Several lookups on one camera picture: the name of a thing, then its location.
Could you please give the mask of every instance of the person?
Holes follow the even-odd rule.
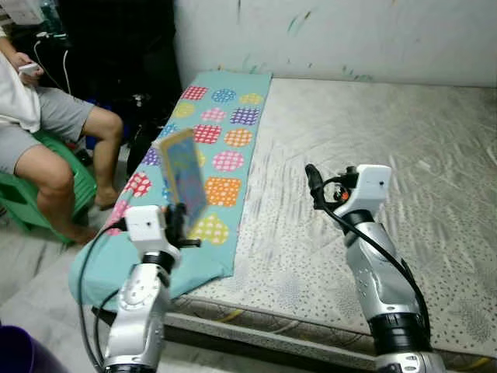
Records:
[[[19,74],[20,66],[33,61],[12,46],[1,27],[0,52],[0,172],[35,183],[38,208],[54,229],[77,243],[87,243],[96,230],[71,219],[75,204],[71,167],[32,133],[44,129],[64,140],[77,141],[82,135],[99,139],[93,153],[95,203],[104,209],[112,207],[118,197],[113,177],[122,121],[115,113],[60,89],[39,87],[42,68],[34,76]]]

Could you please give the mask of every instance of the foot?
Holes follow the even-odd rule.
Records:
[[[67,232],[65,235],[79,245],[86,245],[95,238],[98,232],[99,231],[94,228],[74,225],[71,231]]]
[[[106,210],[114,206],[119,194],[113,189],[98,189],[95,197],[95,204],[100,207],[100,210]]]

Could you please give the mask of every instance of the blue towel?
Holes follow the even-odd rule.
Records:
[[[216,277],[233,274],[238,224],[242,217],[247,178],[270,74],[249,75],[226,71],[199,74],[182,94],[171,119],[158,136],[193,128],[203,169],[209,207],[193,230],[203,239],[201,248],[182,249],[182,262],[172,272],[170,295],[175,298]],[[124,187],[107,225],[129,206],[169,204],[157,152],[151,148]],[[76,256],[69,287],[76,298],[78,275],[89,244]],[[85,304],[99,305],[120,288],[139,263],[137,250],[126,232],[111,230],[96,243],[83,281]],[[115,310],[110,302],[106,307]]]

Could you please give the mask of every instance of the tiled floor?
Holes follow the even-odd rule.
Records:
[[[123,158],[120,157],[116,173],[120,187],[126,181]],[[90,224],[102,226],[109,213],[93,207],[89,212]],[[93,371],[83,347],[76,303],[68,288],[68,271],[79,250],[79,246],[67,247],[58,242],[47,230],[35,229],[27,235],[8,217],[0,218],[0,320],[3,325],[15,325],[28,331],[65,366],[67,373]],[[89,310],[86,314],[92,322]],[[108,327],[101,325],[101,330],[105,339]],[[158,371],[304,373],[295,368],[177,343],[167,343]]]

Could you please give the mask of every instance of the gray shorts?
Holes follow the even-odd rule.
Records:
[[[40,98],[41,128],[62,140],[77,141],[93,104],[60,89],[38,87],[36,91]],[[21,155],[39,144],[17,124],[0,126],[0,172],[13,175]]]

